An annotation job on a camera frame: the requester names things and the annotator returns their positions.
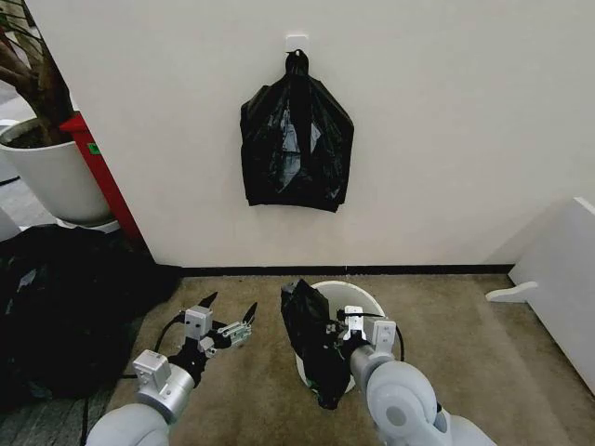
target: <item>black bag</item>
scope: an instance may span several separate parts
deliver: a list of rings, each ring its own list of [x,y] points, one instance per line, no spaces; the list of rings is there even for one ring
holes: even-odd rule
[[[300,279],[281,289],[281,314],[291,347],[304,362],[304,374],[318,404],[336,409],[350,382],[351,350],[342,351],[337,333],[327,330],[329,324],[336,323],[328,313],[328,300]]]
[[[140,317],[180,270],[104,234],[36,226],[0,243],[0,409],[83,397],[117,379]]]
[[[255,204],[292,204],[336,212],[345,202],[353,123],[324,85],[308,76],[303,51],[286,73],[242,106],[245,196]]]

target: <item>trash bin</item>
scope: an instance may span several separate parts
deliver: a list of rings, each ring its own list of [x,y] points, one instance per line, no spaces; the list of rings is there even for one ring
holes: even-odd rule
[[[312,288],[316,288],[328,300],[328,309],[331,318],[335,318],[337,310],[345,308],[346,305],[362,307],[364,313],[385,316],[384,310],[378,302],[365,290],[352,283],[341,281],[318,282],[312,285]],[[296,366],[299,377],[308,386],[306,374],[304,373],[304,363],[298,355],[296,355]],[[345,393],[349,392],[354,386],[355,381],[353,381],[352,376]]]
[[[144,243],[142,235],[140,235],[139,227],[134,221],[128,205],[124,201],[122,193],[118,189],[118,185],[112,177],[110,169],[105,164],[103,156],[91,135],[85,120],[81,113],[77,113],[73,118],[66,121],[60,127],[63,132],[68,132],[73,136],[78,150],[81,151],[86,164],[89,166],[93,177],[95,177],[99,188],[108,202],[113,216],[116,217],[122,231],[128,240],[137,243]]]

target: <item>potted plant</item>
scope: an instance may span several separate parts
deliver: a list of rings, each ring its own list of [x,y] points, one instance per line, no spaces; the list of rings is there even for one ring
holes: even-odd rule
[[[23,0],[0,0],[0,81],[13,85],[35,114],[0,132],[0,151],[39,201],[68,223],[111,220],[76,144],[60,131],[74,115],[70,92]]]

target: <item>floor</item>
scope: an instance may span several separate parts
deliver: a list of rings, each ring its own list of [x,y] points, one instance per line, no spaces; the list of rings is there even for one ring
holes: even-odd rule
[[[216,319],[236,321],[258,301],[254,333],[211,360],[172,433],[175,446],[256,444],[377,445],[357,390],[334,412],[320,409],[298,378],[279,311],[293,277],[192,278],[155,308],[132,358],[152,348],[180,309],[219,291]],[[536,315],[524,304],[490,304],[483,295],[510,286],[505,275],[307,277],[338,279],[370,292],[403,331],[407,361],[433,384],[440,403],[480,426],[499,445],[591,445],[595,400]],[[171,354],[181,331],[171,331]],[[133,401],[122,380],[110,408]]]
[[[93,426],[105,412],[113,392],[106,385],[89,399],[88,423]],[[0,413],[1,446],[79,446],[84,400],[50,400]]]
[[[0,207],[18,226],[56,223],[22,179],[0,186]]]

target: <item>hanging garbage bag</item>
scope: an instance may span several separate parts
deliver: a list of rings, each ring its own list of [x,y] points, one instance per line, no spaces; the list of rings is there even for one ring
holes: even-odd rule
[[[289,53],[285,76],[242,106],[242,168],[248,203],[336,212],[345,202],[353,123],[308,57]]]

